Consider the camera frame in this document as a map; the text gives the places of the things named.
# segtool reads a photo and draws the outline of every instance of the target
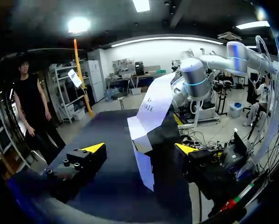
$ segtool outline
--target sign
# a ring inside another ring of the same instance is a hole
[[[76,88],[78,88],[82,84],[82,81],[73,69],[68,72],[68,76],[70,77]]]

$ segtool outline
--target table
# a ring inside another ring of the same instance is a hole
[[[133,85],[133,87],[134,87],[134,88],[137,88],[138,85],[139,85],[139,80],[140,80],[141,78],[149,78],[149,77],[158,78],[158,77],[163,76],[163,75],[165,75],[165,74],[147,74],[147,75],[142,75],[142,76],[132,76],[131,78],[122,78],[122,79],[110,79],[110,78],[106,78],[106,79],[105,79],[105,82],[108,83],[108,84],[107,84],[107,86],[108,86],[107,89],[109,89],[111,83],[119,82],[119,81],[124,81],[124,80],[130,80],[131,83],[132,83],[132,85]]]
[[[107,89],[109,89],[111,83],[120,82],[120,81],[126,81],[126,80],[130,80],[131,83],[132,83],[132,85],[133,85],[133,87],[135,88],[135,85],[134,85],[134,82],[133,82],[133,78],[132,78],[132,77],[131,77],[131,78],[121,78],[121,79],[110,79],[110,78],[106,78],[106,79],[105,79],[105,82],[108,83],[108,84],[107,84]]]
[[[98,171],[95,181],[81,187],[75,199],[67,202],[68,205],[112,221],[190,224],[192,211],[187,182],[182,182],[182,179],[172,183],[177,189],[174,193],[164,189],[167,195],[164,200],[178,198],[177,203],[171,204],[178,208],[177,212],[163,207],[156,195],[142,183],[126,120],[136,113],[137,110],[122,110],[96,115],[72,143],[60,152],[49,168],[62,163],[66,153],[73,147],[83,148],[105,142],[107,160]]]
[[[149,77],[153,77],[153,78],[158,78],[160,76],[163,76],[165,74],[147,74],[147,75],[142,75],[142,76],[133,76],[133,77],[136,77],[136,88],[138,87],[138,84],[139,84],[139,79],[141,78],[149,78]]]

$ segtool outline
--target paper sheet with text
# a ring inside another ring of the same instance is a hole
[[[175,73],[155,79],[139,108],[136,116],[128,118],[135,159],[144,185],[153,191],[154,175],[150,157],[144,153],[152,150],[147,133],[159,127],[172,103],[171,81]]]

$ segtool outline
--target white box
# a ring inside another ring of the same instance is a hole
[[[131,73],[123,74],[122,78],[131,78]]]
[[[74,120],[82,120],[85,117],[84,109],[74,115]]]
[[[71,105],[67,106],[67,110],[68,110],[69,116],[72,116],[74,114],[74,105],[71,104]]]
[[[235,104],[229,105],[229,115],[233,118],[237,118],[237,117],[241,116],[242,111],[243,111],[242,105],[241,105],[241,107],[235,107]]]
[[[51,64],[51,65],[49,66],[49,71],[52,71],[53,69],[55,69],[55,67],[56,67],[56,64]]]
[[[132,95],[138,95],[141,93],[141,87],[131,89]]]

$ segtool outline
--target desk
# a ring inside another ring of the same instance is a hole
[[[134,82],[133,82],[133,78],[121,78],[121,79],[110,79],[110,78],[106,78],[105,82],[107,83],[107,89],[110,88],[111,83],[114,82],[120,82],[120,81],[126,81],[126,80],[130,80],[133,87],[135,88]]]
[[[136,88],[138,87],[138,84],[139,84],[139,79],[141,78],[150,78],[150,77],[153,77],[153,78],[158,78],[160,76],[163,76],[165,74],[147,74],[147,75],[142,75],[142,76],[133,76],[133,78],[136,77]]]
[[[74,200],[67,202],[68,205],[110,221],[191,224],[191,201],[188,183],[183,176],[171,183],[174,191],[162,189],[167,196],[163,200],[168,201],[175,210],[160,204],[157,195],[142,183],[127,123],[127,118],[135,116],[136,113],[137,110],[99,113],[82,128],[72,143],[60,152],[49,168],[62,163],[66,153],[74,147],[84,148],[105,142],[107,160],[98,171],[94,182],[81,187]],[[165,134],[161,132],[156,138],[158,142],[163,141]]]
[[[158,77],[163,76],[163,75],[165,75],[165,74],[147,74],[147,75],[142,75],[142,76],[132,76],[131,78],[122,78],[122,79],[110,79],[110,78],[106,78],[106,79],[105,79],[105,82],[107,83],[107,86],[108,86],[107,89],[109,89],[111,83],[119,82],[119,81],[123,81],[123,80],[130,80],[131,83],[132,83],[132,85],[133,85],[133,87],[134,87],[134,88],[137,88],[138,85],[139,85],[139,80],[140,80],[141,78],[150,78],[150,77],[158,78]]]

